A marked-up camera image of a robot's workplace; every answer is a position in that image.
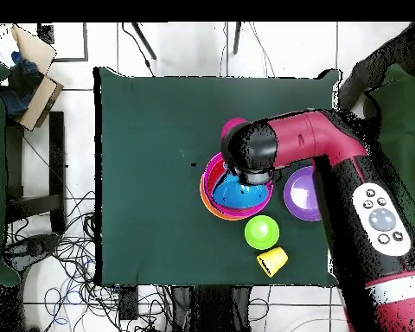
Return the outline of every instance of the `orange bowl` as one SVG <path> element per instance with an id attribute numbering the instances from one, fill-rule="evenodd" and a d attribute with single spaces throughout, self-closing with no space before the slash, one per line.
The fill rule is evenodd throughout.
<path id="1" fill-rule="evenodd" d="M 203 201 L 204 206 L 207 210 L 209 210 L 210 213 L 214 214 L 217 218 L 224 219 L 224 220 L 230 220 L 230 221 L 236 221 L 241 220 L 244 218 L 236 217 L 236 216 L 230 216 L 227 214 L 220 213 L 209 201 L 208 197 L 206 196 L 206 193 L 204 191 L 204 173 L 201 175 L 200 179 L 200 196 L 201 200 Z"/>

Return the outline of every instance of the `purple bowl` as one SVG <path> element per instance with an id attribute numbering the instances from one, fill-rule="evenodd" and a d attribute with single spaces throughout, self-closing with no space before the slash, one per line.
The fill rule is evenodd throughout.
<path id="1" fill-rule="evenodd" d="M 313 173 L 312 166 L 301 168 L 289 177 L 284 186 L 284 203 L 289 212 L 301 220 L 317 221 L 322 218 L 316 201 Z"/>

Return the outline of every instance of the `table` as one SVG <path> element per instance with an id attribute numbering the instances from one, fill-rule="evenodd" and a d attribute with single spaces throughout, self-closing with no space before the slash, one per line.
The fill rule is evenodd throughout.
<path id="1" fill-rule="evenodd" d="M 102 283 L 334 284 L 321 222 L 293 217 L 283 186 L 299 162 L 284 169 L 262 214 L 281 228 L 290 260 L 273 278 L 244 239 L 247 220 L 226 222 L 201 203 L 199 182 L 220 151 L 230 118 L 248 120 L 307 108 L 331 108 L 338 72 L 319 79 L 125 78 L 100 68 Z M 96 139 L 97 148 L 100 139 Z"/>

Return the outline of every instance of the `cardboard box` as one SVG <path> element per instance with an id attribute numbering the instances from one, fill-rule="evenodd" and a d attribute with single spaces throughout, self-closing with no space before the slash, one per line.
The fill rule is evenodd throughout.
<path id="1" fill-rule="evenodd" d="M 12 35 L 22 57 L 34 62 L 38 71 L 45 75 L 29 103 L 28 110 L 16 119 L 16 122 L 32 131 L 34 127 L 42 126 L 63 85 L 46 76 L 55 57 L 55 50 L 50 45 L 16 25 L 12 27 Z"/>

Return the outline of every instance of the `yellow cup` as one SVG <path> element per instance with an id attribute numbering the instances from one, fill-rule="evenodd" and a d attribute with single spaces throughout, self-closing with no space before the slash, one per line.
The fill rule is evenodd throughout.
<path id="1" fill-rule="evenodd" d="M 287 259 L 287 254 L 281 247 L 272 248 L 270 251 L 257 256 L 257 261 L 269 278 L 283 267 Z"/>

